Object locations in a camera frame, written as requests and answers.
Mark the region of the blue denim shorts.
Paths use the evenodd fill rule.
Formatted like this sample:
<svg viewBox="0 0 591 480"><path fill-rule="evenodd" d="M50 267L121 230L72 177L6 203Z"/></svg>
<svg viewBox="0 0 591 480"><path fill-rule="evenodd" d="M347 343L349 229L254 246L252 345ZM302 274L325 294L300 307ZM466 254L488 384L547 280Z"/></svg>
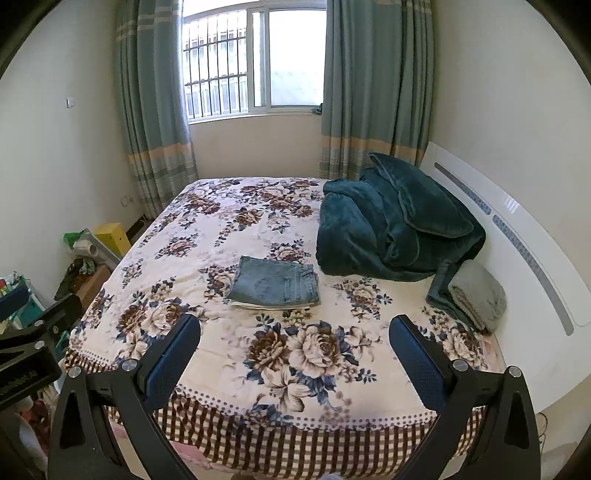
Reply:
<svg viewBox="0 0 591 480"><path fill-rule="evenodd" d="M318 275L310 264L242 256L226 298L260 305L318 304Z"/></svg>

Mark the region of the teal storage rack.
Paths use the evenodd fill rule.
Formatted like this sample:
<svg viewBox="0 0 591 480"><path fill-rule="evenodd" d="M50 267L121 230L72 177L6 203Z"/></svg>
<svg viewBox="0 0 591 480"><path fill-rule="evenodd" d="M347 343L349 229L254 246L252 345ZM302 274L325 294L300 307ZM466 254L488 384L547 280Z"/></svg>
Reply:
<svg viewBox="0 0 591 480"><path fill-rule="evenodd" d="M31 282L17 272L1 278L1 332L32 325L45 307Z"/></svg>

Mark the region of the right green curtain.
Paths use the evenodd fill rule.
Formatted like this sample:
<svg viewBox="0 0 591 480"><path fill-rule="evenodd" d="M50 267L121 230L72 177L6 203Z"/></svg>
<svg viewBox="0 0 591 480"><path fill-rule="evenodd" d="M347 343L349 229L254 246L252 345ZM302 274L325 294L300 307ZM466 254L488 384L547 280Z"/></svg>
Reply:
<svg viewBox="0 0 591 480"><path fill-rule="evenodd" d="M429 1L329 1L320 174L356 179L372 152L419 165L435 86Z"/></svg>

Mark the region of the left green curtain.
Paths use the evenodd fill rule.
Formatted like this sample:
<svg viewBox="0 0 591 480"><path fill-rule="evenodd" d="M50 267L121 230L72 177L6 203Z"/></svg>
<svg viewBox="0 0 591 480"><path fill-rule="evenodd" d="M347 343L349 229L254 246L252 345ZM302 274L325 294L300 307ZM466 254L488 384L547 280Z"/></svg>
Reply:
<svg viewBox="0 0 591 480"><path fill-rule="evenodd" d="M117 5L117 105L132 180L150 219L197 179L183 97L181 33L180 1Z"/></svg>

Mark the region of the yellow box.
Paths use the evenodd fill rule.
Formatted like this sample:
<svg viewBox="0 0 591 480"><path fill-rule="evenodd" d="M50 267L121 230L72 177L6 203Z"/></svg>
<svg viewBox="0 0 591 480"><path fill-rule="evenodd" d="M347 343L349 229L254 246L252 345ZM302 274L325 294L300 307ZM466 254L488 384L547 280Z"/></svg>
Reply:
<svg viewBox="0 0 591 480"><path fill-rule="evenodd" d="M119 258L124 257L131 248L120 222L102 224L95 228L94 235Z"/></svg>

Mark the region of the brown cardboard box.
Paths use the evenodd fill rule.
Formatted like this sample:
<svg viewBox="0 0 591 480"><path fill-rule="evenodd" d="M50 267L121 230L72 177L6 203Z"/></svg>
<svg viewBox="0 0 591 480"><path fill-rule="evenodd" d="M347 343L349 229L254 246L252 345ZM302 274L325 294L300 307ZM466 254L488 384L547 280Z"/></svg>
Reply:
<svg viewBox="0 0 591 480"><path fill-rule="evenodd" d="M95 273L88 277L75 292L75 295L80 299L83 311L88 309L110 275L111 270L106 265L99 265Z"/></svg>

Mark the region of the dark teal plush blanket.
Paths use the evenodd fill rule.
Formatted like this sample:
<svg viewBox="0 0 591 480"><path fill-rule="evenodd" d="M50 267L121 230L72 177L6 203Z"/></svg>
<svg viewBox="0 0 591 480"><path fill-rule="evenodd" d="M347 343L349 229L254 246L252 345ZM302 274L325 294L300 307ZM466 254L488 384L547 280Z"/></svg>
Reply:
<svg viewBox="0 0 591 480"><path fill-rule="evenodd" d="M431 278L428 304L468 323L448 285L484 246L485 229L419 168L382 153L370 154L370 162L359 179L336 179L322 187L318 266L333 276Z"/></svg>

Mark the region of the folded white pants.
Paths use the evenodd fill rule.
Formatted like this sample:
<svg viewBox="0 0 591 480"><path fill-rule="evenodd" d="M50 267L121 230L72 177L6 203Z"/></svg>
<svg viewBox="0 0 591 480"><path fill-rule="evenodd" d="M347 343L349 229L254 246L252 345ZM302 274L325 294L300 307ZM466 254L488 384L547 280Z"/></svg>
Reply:
<svg viewBox="0 0 591 480"><path fill-rule="evenodd" d="M301 309L301 308L310 308L311 306L315 306L314 303L260 305L260 304L256 304L256 303L240 302L240 301L235 301L235 300L230 300L228 302L228 305L235 307L235 308L242 308L242 309L246 309L246 310L269 310L269 311L294 310L294 309Z"/></svg>

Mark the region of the window with metal bars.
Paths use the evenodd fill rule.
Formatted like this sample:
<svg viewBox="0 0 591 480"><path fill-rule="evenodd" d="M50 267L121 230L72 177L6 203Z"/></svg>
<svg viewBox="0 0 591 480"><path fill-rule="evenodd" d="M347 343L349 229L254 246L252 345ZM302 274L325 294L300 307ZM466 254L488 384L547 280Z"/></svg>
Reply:
<svg viewBox="0 0 591 480"><path fill-rule="evenodd" d="M304 113L324 102L324 1L185 1L187 117Z"/></svg>

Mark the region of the green curtain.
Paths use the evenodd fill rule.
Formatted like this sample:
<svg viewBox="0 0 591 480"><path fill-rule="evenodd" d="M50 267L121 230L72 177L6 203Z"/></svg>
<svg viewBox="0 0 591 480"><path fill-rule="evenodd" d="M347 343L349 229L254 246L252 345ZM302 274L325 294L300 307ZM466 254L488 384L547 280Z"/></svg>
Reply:
<svg viewBox="0 0 591 480"><path fill-rule="evenodd" d="M180 1L117 5L117 105L132 180L150 219L197 179L183 97L181 33Z"/></svg>
<svg viewBox="0 0 591 480"><path fill-rule="evenodd" d="M429 1L329 1L320 174L356 179L372 152L419 165L435 86Z"/></svg>

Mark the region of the white bed headboard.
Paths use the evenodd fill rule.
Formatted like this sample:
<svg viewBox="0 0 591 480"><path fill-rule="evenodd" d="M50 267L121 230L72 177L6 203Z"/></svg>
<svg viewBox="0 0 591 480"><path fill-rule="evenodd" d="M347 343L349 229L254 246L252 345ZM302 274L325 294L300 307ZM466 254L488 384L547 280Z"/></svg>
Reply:
<svg viewBox="0 0 591 480"><path fill-rule="evenodd" d="M435 143L421 168L485 228L477 259L507 296L496 338L505 363L523 371L535 410L546 409L590 374L589 289L547 231L485 175Z"/></svg>

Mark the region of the floral bed blanket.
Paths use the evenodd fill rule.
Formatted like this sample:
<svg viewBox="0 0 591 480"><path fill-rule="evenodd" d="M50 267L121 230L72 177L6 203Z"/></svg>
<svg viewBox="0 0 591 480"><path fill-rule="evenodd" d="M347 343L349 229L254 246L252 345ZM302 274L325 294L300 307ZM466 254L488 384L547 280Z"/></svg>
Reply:
<svg viewBox="0 0 591 480"><path fill-rule="evenodd" d="M269 478L389 475L435 419L394 355L390 321L408 316L452 358L503 367L494 339L426 302L428 281L318 278L320 302L246 309L228 292L245 256L315 264L322 181L199 180L132 246L70 336L89 372L141 358L184 314L201 339L168 404L165 435L211 467Z"/></svg>

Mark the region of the folded grey towel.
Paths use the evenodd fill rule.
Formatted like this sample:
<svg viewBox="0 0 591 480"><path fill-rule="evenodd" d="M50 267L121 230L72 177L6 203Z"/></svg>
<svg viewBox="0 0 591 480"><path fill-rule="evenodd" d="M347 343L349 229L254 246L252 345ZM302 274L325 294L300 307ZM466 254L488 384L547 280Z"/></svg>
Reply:
<svg viewBox="0 0 591 480"><path fill-rule="evenodd" d="M494 333L507 309L503 286L479 262L465 261L448 284L454 303L483 333Z"/></svg>

